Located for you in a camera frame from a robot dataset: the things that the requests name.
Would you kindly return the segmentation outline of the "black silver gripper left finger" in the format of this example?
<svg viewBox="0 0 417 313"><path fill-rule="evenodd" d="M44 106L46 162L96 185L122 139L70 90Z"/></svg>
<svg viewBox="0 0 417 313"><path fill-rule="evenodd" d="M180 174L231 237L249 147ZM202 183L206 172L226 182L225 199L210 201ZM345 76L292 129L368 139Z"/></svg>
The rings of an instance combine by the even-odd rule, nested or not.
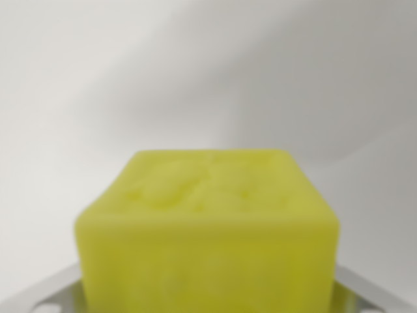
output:
<svg viewBox="0 0 417 313"><path fill-rule="evenodd" d="M29 286L1 302L1 312L86 312L79 264Z"/></svg>

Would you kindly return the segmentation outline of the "black silver gripper right finger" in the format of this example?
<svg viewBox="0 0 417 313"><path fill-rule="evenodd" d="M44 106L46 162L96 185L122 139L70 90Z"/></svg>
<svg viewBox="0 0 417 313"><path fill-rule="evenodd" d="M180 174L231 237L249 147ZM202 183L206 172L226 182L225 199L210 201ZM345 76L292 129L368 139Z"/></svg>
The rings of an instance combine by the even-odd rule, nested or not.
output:
<svg viewBox="0 0 417 313"><path fill-rule="evenodd" d="M330 312L387 312L392 294L342 265L336 265Z"/></svg>

